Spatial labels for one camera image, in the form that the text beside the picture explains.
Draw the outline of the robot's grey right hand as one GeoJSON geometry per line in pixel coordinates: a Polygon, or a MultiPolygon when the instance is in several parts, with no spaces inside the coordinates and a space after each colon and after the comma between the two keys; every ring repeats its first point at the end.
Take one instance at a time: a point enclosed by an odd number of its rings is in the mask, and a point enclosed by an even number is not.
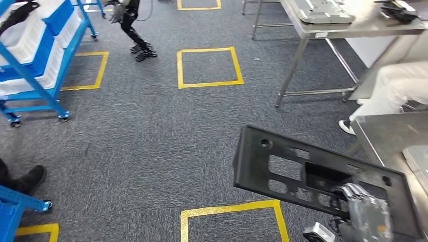
{"type": "Polygon", "coordinates": [[[392,223],[387,202],[358,184],[346,183],[332,189],[346,199],[349,217],[334,219],[336,231],[346,241],[392,241],[392,223]]]}

